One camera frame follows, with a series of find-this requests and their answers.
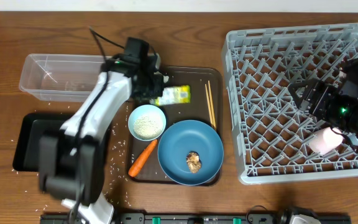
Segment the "white paper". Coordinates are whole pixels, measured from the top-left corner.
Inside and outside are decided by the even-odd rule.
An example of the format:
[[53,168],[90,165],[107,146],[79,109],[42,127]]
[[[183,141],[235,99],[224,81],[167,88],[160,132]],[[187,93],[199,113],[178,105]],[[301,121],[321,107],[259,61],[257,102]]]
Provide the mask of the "white paper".
[[163,75],[163,74],[161,74],[161,76],[162,76],[162,78],[163,78],[163,82],[164,82],[164,83],[167,83],[167,82],[169,81],[169,76]]

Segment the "yellow green snack wrapper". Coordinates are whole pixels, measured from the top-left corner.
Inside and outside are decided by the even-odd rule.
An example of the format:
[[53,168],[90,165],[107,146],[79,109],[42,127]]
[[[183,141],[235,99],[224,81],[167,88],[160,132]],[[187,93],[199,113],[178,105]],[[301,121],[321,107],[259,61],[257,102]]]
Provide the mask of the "yellow green snack wrapper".
[[191,102],[191,90],[189,85],[170,86],[163,90],[163,95],[151,99],[149,103],[155,106],[175,105]]

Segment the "pink cup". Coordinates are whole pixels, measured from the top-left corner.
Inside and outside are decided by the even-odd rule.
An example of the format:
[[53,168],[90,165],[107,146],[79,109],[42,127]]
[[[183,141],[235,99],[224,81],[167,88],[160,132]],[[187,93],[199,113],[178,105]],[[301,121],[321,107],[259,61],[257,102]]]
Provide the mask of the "pink cup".
[[308,146],[313,152],[325,155],[337,148],[343,139],[342,132],[338,128],[324,128],[313,134]]

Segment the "blue plate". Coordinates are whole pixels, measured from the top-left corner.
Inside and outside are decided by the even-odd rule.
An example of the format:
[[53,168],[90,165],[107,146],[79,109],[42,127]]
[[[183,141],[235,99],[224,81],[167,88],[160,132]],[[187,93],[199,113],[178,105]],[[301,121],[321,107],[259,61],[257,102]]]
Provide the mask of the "blue plate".
[[[201,169],[192,173],[186,158],[199,155]],[[224,160],[224,148],[218,133],[208,124],[184,120],[170,126],[158,144],[158,161],[165,175],[182,185],[201,185],[219,172]]]

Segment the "orange carrot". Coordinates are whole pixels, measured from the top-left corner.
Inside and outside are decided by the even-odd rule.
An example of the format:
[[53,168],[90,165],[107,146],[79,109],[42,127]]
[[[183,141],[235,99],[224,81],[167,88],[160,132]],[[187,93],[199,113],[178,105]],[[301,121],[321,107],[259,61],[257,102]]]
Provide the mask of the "orange carrot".
[[147,159],[155,149],[158,143],[157,139],[154,139],[139,155],[139,157],[134,161],[133,165],[130,167],[128,171],[128,175],[131,177],[135,177],[139,174],[142,170],[143,166],[145,165]]

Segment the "brown food scrap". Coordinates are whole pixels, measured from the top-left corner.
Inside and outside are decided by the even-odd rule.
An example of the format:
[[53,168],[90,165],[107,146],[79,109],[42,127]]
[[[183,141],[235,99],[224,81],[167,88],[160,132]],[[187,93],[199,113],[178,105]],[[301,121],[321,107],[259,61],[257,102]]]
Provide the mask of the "brown food scrap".
[[201,161],[198,153],[190,152],[186,157],[186,163],[191,173],[195,174],[201,169]]

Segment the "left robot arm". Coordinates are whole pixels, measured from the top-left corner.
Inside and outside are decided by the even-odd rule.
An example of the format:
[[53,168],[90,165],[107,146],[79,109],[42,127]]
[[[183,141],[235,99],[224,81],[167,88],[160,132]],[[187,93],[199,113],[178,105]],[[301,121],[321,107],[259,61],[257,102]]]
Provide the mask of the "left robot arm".
[[129,98],[162,95],[160,56],[150,44],[130,37],[123,49],[103,58],[98,81],[78,111],[58,131],[46,131],[40,138],[39,188],[69,206],[65,223],[78,216],[89,223],[112,222],[114,207],[102,193],[106,131]]

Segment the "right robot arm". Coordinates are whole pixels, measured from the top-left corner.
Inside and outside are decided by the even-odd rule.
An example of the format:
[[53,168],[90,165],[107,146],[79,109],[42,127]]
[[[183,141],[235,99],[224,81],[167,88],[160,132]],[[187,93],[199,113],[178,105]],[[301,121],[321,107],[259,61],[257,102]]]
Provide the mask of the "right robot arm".
[[[358,58],[341,62],[344,81],[340,88],[318,79],[292,83],[288,91],[302,111],[358,139]],[[358,146],[353,147],[358,153]]]

